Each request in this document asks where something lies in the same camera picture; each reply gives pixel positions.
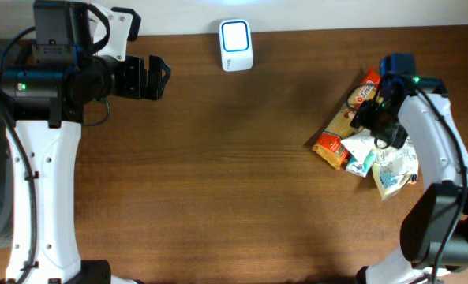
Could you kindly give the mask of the white tube with gold cap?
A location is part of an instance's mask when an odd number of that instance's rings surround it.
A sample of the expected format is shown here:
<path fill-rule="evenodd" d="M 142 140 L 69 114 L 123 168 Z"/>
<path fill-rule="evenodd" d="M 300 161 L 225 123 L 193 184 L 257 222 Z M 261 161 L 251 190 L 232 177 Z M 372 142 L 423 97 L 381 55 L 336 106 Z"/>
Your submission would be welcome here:
<path fill-rule="evenodd" d="M 341 140 L 341 145 L 360 163 L 363 163 L 374 149 L 374 137 L 368 129 Z"/>

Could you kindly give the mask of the cream snack bag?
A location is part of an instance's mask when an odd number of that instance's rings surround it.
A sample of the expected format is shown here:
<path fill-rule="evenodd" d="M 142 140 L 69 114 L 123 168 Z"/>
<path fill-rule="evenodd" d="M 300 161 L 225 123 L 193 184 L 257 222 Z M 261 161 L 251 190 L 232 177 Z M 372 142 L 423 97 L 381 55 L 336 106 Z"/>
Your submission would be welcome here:
<path fill-rule="evenodd" d="M 372 172 L 382 201 L 392 198 L 407 183 L 415 183 L 418 170 L 417 154 L 409 137 L 400 149 L 378 149 Z"/>

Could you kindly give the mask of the green tissue packet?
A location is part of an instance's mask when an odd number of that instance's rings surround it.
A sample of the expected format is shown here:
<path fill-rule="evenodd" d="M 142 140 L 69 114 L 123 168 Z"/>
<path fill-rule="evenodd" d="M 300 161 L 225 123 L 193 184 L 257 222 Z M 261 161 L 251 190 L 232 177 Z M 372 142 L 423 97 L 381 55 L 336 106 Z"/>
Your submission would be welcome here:
<path fill-rule="evenodd" d="M 359 162 L 353 156 L 351 156 L 349 162 L 346 165 L 346 172 L 365 178 L 375 161 L 375 151 L 368 153 L 363 162 Z"/>

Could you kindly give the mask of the orange spaghetti packet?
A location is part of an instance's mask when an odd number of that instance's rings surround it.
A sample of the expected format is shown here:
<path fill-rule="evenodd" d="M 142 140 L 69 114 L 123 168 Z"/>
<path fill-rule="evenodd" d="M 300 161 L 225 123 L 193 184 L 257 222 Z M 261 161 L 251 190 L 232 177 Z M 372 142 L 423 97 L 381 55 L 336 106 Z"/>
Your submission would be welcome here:
<path fill-rule="evenodd" d="M 380 74 L 370 68 L 361 83 L 351 88 L 345 102 L 318 136 L 312 151 L 334 169 L 339 170 L 347 162 L 350 153 L 341 145 L 341 140 L 359 132 L 350 126 L 356 110 L 366 100 L 372 99 L 380 83 Z"/>

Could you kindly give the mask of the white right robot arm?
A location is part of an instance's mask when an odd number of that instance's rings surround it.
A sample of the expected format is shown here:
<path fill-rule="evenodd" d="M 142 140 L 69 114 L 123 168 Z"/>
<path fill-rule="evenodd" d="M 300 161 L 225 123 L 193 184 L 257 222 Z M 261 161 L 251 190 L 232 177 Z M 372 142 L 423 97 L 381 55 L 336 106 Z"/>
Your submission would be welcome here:
<path fill-rule="evenodd" d="M 451 115 L 444 82 L 417 74 L 412 54 L 380 61 L 380 83 L 350 123 L 401 148 L 410 139 L 425 192 L 402 222 L 399 247 L 363 267 L 357 283 L 438 283 L 468 269 L 468 152 Z"/>

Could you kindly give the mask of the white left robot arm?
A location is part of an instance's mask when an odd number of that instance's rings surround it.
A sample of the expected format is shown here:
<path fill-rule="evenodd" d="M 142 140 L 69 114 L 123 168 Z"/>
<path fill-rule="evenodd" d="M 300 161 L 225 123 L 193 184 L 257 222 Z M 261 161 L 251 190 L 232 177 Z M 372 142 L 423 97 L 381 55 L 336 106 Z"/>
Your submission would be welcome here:
<path fill-rule="evenodd" d="M 157 56 L 129 56 L 133 9 L 75 1 L 33 5 L 34 43 L 0 71 L 13 167 L 13 243 L 6 283 L 118 283 L 106 260 L 83 260 L 74 173 L 84 108 L 111 95 L 158 100 L 171 76 Z"/>

